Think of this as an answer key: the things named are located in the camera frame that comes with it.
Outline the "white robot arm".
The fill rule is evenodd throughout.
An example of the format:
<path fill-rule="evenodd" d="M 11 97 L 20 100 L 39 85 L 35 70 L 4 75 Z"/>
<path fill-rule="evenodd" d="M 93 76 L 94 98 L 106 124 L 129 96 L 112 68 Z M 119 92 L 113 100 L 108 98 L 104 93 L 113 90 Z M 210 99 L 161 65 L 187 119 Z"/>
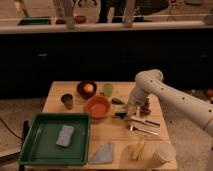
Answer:
<path fill-rule="evenodd" d="M 211 151 L 205 171 L 213 171 L 213 105 L 163 83 L 158 69 L 141 71 L 135 76 L 135 86 L 129 94 L 130 105 L 142 106 L 149 94 L 174 105 L 178 110 L 212 137 Z"/>

